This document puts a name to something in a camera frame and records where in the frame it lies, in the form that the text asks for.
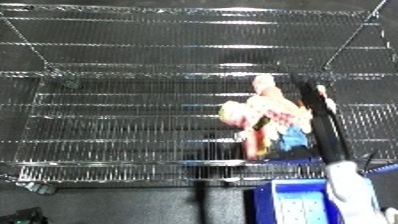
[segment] dark background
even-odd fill
[[[145,7],[255,7],[304,10],[370,10],[375,0],[26,0],[20,3]],[[398,47],[398,1],[382,13],[393,46]],[[398,172],[371,177],[382,207],[398,208]],[[88,223],[253,223],[247,188],[61,189],[40,196],[12,185],[0,185],[0,216],[40,206],[57,224]]]

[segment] toy's head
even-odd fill
[[[218,115],[220,120],[228,125],[243,127],[245,125],[245,113],[247,113],[246,104],[228,101],[221,106]]]
[[[274,77],[270,74],[258,75],[253,80],[253,88],[257,94],[261,94],[265,89],[275,87]]]

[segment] toy's blue pants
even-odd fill
[[[281,135],[279,139],[279,147],[283,151],[290,151],[293,147],[308,147],[307,136],[297,126],[290,126],[286,134]]]

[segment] chrome wire shelf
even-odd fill
[[[263,73],[292,100],[290,73],[324,83],[353,157],[398,158],[396,54],[381,24],[368,22],[319,72],[368,12],[0,5],[0,13],[0,165],[16,168],[19,182],[322,177],[318,159],[246,160],[237,129],[219,122],[219,106],[244,102]]]

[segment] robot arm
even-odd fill
[[[382,213],[368,180],[350,160],[342,131],[326,95],[315,83],[299,84],[302,101],[313,113],[312,127],[321,157],[326,163],[327,194],[340,211],[345,224],[394,224],[397,210]]]

